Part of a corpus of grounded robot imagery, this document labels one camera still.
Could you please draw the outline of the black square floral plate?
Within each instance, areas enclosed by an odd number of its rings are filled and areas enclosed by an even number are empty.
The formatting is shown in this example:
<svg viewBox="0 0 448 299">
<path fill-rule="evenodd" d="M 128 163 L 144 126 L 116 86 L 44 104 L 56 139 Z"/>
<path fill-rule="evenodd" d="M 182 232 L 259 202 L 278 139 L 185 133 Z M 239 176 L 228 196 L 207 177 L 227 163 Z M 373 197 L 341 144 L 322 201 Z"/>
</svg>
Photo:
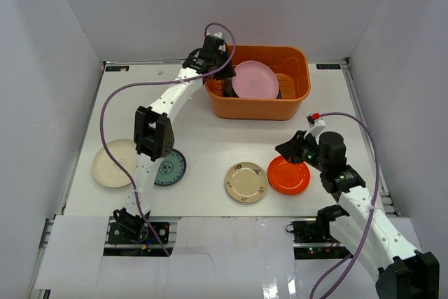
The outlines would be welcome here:
<svg viewBox="0 0 448 299">
<path fill-rule="evenodd" d="M 232 80 L 230 78 L 226 78 L 223 84 L 223 96 L 224 97 L 238 97 L 238 94 L 235 92 Z"/>
</svg>

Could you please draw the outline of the pink round plate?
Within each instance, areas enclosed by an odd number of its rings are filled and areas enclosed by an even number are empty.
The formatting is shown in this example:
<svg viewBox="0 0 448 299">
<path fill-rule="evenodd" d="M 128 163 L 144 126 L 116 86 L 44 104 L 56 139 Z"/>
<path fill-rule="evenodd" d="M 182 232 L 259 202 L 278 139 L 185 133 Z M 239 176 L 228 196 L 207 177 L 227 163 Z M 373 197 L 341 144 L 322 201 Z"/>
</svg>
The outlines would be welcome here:
<svg viewBox="0 0 448 299">
<path fill-rule="evenodd" d="M 238 64 L 232 78 L 232 88 L 242 99 L 276 99 L 279 82 L 274 72 L 265 64 L 245 61 Z"/>
</svg>

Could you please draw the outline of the cream white round plate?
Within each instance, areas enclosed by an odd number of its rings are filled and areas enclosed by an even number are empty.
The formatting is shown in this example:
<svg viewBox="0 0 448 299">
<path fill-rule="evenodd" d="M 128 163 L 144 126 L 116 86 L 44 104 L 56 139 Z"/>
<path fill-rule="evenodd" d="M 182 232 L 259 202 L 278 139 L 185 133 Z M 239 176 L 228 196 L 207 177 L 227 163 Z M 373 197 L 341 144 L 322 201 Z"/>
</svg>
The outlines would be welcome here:
<svg viewBox="0 0 448 299">
<path fill-rule="evenodd" d="M 134 142 L 131 139 L 115 139 L 108 142 L 107 147 L 120 165 L 134 176 L 137 169 Z M 131 184 L 129 177 L 110 159 L 103 147 L 92 162 L 92 175 L 100 185 L 107 188 L 121 188 Z"/>
</svg>

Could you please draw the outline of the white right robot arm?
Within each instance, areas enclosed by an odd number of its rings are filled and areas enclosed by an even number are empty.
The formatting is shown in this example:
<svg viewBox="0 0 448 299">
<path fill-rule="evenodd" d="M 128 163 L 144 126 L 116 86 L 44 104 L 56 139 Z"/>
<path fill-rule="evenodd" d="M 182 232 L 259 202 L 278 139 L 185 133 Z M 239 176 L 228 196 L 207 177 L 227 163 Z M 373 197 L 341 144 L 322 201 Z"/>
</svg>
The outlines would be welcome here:
<svg viewBox="0 0 448 299">
<path fill-rule="evenodd" d="M 340 134 L 314 137 L 298 131 L 275 149 L 290 164 L 307 163 L 319 171 L 323 187 L 336 203 L 318 211 L 317 236 L 324 242 L 342 243 L 369 273 L 379 298 L 439 296 L 437 258 L 420 252 L 375 208 L 364 180 L 347 163 Z"/>
</svg>

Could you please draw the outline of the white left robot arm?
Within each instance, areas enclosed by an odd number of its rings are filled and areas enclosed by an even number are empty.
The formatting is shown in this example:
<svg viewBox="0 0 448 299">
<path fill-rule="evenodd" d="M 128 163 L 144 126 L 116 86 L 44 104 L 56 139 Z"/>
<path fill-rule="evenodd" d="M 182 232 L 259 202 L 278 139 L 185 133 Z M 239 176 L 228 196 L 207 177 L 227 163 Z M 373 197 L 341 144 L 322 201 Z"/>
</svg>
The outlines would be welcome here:
<svg viewBox="0 0 448 299">
<path fill-rule="evenodd" d="M 183 105 L 205 82 L 226 79 L 235 75 L 232 68 L 233 52 L 222 34 L 206 33 L 201 48 L 186 58 L 175 79 L 164 84 L 167 89 L 149 106 L 140 106 L 134 117 L 134 144 L 136 171 L 131 174 L 117 160 L 120 170 L 129 178 L 132 187 L 127 204 L 116 209 L 113 217 L 132 242 L 141 242 L 148 236 L 157 237 L 155 228 L 148 224 L 150 205 L 148 189 L 155 183 L 158 168 L 174 147 L 172 122 Z"/>
</svg>

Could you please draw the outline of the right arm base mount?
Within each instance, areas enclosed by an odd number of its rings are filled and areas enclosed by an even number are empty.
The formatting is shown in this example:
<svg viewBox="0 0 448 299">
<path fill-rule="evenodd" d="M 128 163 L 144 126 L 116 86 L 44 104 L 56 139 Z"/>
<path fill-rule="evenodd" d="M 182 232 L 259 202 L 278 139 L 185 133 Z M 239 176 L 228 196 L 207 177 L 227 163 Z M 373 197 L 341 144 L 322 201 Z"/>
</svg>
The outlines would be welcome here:
<svg viewBox="0 0 448 299">
<path fill-rule="evenodd" d="M 347 251 L 336 239 L 327 238 L 316 220 L 291 221 L 285 231 L 293 236 L 293 243 L 310 251 L 323 249 L 324 252 Z"/>
</svg>

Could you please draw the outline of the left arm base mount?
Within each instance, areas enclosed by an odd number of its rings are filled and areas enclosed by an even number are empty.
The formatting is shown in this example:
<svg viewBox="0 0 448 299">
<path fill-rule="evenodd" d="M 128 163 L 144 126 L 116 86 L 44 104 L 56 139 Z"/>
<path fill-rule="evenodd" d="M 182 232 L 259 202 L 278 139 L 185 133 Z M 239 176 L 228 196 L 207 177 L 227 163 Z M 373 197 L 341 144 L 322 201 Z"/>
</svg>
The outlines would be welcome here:
<svg viewBox="0 0 448 299">
<path fill-rule="evenodd" d="M 152 222 L 156 233 L 159 235 L 160 241 L 163 244 L 169 242 L 170 223 L 168 222 Z M 143 244 L 143 243 L 158 244 L 153 232 L 147 228 L 146 224 L 138 233 L 132 232 L 124 226 L 112 222 L 108 229 L 106 243 L 111 245 L 124 244 Z"/>
</svg>

